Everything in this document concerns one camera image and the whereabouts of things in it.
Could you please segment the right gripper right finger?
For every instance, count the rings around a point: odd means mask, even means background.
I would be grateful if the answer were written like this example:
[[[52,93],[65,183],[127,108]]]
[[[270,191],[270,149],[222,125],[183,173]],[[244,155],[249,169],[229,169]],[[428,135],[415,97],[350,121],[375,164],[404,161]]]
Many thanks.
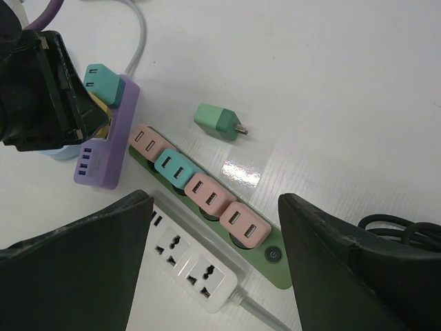
[[[278,214],[303,330],[439,330],[440,226],[353,225],[293,193]]]

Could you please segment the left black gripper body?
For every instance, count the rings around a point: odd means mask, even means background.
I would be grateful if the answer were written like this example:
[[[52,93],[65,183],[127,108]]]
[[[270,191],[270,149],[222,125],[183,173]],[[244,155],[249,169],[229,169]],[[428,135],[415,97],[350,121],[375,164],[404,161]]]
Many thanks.
[[[1,142],[20,152],[69,144],[57,81],[57,31],[1,33]]]

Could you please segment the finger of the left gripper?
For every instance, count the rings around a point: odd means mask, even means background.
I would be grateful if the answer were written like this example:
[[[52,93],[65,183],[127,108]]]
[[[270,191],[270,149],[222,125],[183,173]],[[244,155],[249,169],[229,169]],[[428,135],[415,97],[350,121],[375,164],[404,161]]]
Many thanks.
[[[47,42],[45,53],[54,77],[55,90],[59,97],[53,97],[61,125],[61,145],[79,145],[96,136],[99,130],[110,124],[107,113],[92,99],[77,74],[61,34],[46,30],[41,36]]]

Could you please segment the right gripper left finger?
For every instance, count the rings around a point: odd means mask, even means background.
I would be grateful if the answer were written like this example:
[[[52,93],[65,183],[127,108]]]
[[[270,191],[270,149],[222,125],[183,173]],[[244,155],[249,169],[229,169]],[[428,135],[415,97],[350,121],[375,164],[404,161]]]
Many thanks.
[[[126,329],[153,206],[136,190],[2,249],[1,329]]]

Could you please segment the teal charger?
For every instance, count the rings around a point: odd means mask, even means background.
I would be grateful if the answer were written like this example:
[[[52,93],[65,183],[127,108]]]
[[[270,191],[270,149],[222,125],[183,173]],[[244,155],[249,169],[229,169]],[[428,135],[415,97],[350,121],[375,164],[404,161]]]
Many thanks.
[[[154,162],[154,167],[175,188],[183,190],[196,173],[203,173],[193,161],[184,154],[165,149]]]
[[[86,68],[83,85],[110,108],[120,107],[125,82],[102,63],[92,63]]]

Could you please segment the pink charger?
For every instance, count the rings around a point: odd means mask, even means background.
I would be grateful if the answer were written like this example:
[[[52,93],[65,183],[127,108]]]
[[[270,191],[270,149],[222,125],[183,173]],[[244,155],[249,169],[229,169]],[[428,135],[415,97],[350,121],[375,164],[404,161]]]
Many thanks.
[[[148,161],[153,163],[164,150],[174,149],[167,139],[145,125],[139,125],[135,128],[129,137],[129,144]]]
[[[196,173],[187,183],[185,194],[209,217],[217,219],[236,197],[212,177]]]
[[[249,249],[260,246],[271,233],[271,225],[267,221],[237,201],[220,216],[220,224]]]

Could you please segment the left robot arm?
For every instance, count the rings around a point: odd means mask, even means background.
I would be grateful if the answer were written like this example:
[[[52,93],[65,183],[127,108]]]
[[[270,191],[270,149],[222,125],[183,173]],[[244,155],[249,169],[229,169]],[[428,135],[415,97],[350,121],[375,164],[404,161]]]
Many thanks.
[[[1,142],[19,152],[80,145],[109,119],[83,86],[61,35],[46,30],[62,1],[29,26],[1,2]]]

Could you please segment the round blue power strip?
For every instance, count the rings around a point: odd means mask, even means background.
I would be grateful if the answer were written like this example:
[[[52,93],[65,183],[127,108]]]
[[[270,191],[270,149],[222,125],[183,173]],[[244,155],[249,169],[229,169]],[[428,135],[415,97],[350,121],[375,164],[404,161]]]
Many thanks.
[[[80,153],[80,149],[81,149],[80,145],[70,145],[70,146],[63,146],[62,148],[54,149],[54,150],[42,150],[39,151],[39,153],[51,157],[54,160],[67,161],[70,159],[77,158]]]

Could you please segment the purple power strip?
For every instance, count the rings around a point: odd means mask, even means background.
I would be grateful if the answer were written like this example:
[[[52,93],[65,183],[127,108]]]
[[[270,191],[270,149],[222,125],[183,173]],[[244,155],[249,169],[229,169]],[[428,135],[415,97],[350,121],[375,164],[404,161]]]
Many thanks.
[[[91,139],[81,145],[74,171],[74,182],[113,190],[117,187],[132,121],[140,94],[139,86],[129,77],[125,82],[120,107],[112,111],[112,123],[107,139]]]

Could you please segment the green power strip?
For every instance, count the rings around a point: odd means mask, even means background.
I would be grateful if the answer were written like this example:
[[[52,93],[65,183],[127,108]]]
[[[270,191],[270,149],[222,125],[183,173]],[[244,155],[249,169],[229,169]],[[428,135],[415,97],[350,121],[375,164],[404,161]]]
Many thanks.
[[[282,232],[154,128],[139,125],[129,154],[278,289],[291,287]]]

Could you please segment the white power strip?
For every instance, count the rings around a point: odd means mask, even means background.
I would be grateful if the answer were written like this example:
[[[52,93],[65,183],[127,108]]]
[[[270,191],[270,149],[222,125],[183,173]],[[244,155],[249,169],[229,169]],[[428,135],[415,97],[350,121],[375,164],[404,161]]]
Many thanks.
[[[146,250],[204,310],[241,305],[243,271],[164,194],[155,192]]]

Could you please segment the green charger far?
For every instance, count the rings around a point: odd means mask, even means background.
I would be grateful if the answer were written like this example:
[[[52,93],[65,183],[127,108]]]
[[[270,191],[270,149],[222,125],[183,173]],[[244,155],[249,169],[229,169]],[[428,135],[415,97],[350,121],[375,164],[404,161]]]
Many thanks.
[[[234,111],[208,103],[198,106],[194,123],[206,134],[224,141],[235,141],[238,135],[249,133]]]

